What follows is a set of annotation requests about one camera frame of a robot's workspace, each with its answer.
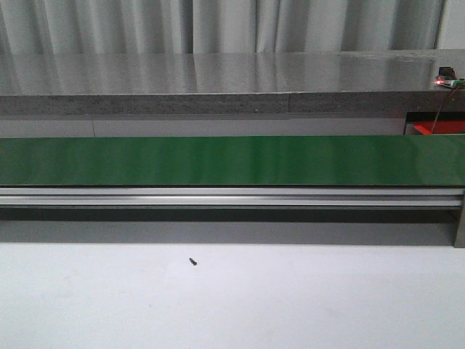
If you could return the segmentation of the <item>red plastic tray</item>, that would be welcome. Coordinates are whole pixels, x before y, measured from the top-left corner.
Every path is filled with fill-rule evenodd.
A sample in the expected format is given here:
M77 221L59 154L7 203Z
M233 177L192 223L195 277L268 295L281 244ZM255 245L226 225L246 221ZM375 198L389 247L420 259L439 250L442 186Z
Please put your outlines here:
M460 135L464 133L464 121L416 122L413 128L422 135Z

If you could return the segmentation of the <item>small green circuit board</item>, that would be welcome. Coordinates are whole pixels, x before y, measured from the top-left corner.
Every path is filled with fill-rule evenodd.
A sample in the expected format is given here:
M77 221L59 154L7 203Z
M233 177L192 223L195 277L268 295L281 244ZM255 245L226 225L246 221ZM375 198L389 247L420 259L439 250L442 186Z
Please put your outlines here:
M452 79L448 76L438 76L434 83L440 87L455 89L465 85L465 79Z

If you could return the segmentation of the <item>green conveyor belt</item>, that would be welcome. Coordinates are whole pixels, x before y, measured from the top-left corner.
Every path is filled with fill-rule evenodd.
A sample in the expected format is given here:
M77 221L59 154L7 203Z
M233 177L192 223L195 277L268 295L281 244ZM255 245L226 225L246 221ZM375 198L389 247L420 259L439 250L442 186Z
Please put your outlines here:
M10 138L1 184L455 187L464 184L464 137Z

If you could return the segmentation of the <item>small black sensor module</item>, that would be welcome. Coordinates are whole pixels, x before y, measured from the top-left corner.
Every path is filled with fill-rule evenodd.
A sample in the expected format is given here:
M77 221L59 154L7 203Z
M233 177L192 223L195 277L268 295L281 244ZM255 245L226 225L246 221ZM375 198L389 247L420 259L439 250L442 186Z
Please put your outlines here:
M439 68L438 75L443 79L454 80L456 79L456 73L450 66L442 66Z

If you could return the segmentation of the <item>grey stone counter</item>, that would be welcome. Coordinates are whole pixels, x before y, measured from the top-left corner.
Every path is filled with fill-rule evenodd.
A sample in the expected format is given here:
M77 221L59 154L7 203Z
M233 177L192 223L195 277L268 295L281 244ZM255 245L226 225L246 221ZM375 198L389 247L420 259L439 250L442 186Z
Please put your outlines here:
M464 51L2 55L1 114L432 112Z

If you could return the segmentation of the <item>white curtain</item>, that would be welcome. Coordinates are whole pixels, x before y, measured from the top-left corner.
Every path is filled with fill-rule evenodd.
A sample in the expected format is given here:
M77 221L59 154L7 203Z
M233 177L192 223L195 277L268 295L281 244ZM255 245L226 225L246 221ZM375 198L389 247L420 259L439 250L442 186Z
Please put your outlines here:
M443 1L3 1L1 52L434 49Z

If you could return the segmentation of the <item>aluminium conveyor frame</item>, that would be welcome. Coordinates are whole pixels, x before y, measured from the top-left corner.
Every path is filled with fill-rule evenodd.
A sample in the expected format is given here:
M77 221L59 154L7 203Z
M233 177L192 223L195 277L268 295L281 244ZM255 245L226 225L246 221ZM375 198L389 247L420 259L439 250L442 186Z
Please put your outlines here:
M464 245L460 188L1 189L3 242Z

